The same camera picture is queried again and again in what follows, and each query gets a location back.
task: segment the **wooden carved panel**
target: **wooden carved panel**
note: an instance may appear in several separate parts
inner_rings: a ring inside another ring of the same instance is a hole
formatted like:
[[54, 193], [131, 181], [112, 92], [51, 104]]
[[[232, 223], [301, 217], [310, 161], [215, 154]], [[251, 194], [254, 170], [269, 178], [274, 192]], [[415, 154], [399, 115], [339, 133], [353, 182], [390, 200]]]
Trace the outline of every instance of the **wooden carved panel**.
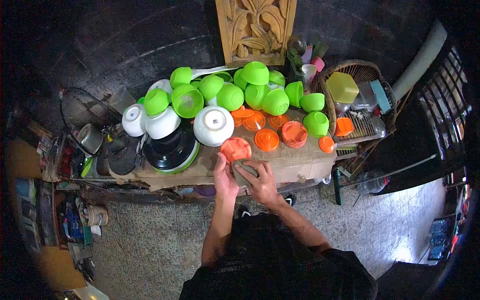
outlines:
[[283, 65], [297, 0], [216, 0], [225, 64]]

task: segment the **hand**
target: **hand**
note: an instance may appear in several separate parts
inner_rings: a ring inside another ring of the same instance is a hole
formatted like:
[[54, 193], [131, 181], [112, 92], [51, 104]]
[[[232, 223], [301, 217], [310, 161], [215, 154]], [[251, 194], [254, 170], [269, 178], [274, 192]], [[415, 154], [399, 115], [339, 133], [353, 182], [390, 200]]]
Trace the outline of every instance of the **hand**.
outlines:
[[215, 170], [213, 171], [216, 199], [233, 201], [239, 193], [239, 186], [233, 177], [233, 174], [228, 169], [227, 158], [221, 152], [217, 153], [218, 160], [216, 161]]
[[244, 168], [235, 165], [235, 169], [252, 184], [251, 192], [256, 201], [270, 209], [285, 202], [283, 197], [276, 191], [275, 178], [268, 161], [246, 160], [243, 164], [254, 168], [258, 172], [259, 176], [256, 178]]

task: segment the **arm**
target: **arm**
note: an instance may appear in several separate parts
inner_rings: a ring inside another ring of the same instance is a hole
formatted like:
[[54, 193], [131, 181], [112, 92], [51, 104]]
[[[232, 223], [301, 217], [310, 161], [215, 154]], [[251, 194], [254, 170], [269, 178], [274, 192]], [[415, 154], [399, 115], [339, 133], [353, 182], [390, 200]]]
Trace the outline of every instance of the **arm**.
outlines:
[[252, 184], [251, 192], [256, 201], [277, 214], [300, 243], [305, 246], [319, 246], [317, 250], [319, 252], [331, 248], [323, 233], [288, 205], [277, 192], [269, 162], [249, 160], [244, 164], [255, 168], [259, 174], [256, 178], [238, 165], [235, 166], [237, 171]]
[[213, 266], [225, 253], [228, 235], [232, 230], [233, 210], [239, 187], [226, 164], [227, 159], [219, 152], [214, 170], [215, 209], [202, 248], [202, 266]]

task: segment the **bucket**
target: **bucket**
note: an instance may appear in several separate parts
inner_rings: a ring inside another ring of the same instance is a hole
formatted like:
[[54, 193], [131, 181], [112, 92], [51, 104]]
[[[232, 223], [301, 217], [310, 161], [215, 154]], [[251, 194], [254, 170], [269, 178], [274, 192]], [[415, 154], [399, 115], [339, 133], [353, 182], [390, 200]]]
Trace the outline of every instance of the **bucket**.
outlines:
[[88, 226], [101, 226], [108, 224], [108, 212], [105, 208], [87, 205]]

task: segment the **person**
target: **person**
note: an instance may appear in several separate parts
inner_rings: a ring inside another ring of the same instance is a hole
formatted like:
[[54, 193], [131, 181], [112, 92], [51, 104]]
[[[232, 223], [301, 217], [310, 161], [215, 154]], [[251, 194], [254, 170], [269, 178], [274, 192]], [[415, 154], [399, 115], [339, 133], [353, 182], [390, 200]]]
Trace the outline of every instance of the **person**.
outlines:
[[266, 161], [248, 160], [252, 197], [272, 213], [233, 220], [239, 187], [218, 153], [212, 223], [202, 264], [180, 299], [375, 299], [377, 284], [354, 252], [333, 249], [314, 225], [277, 192]]

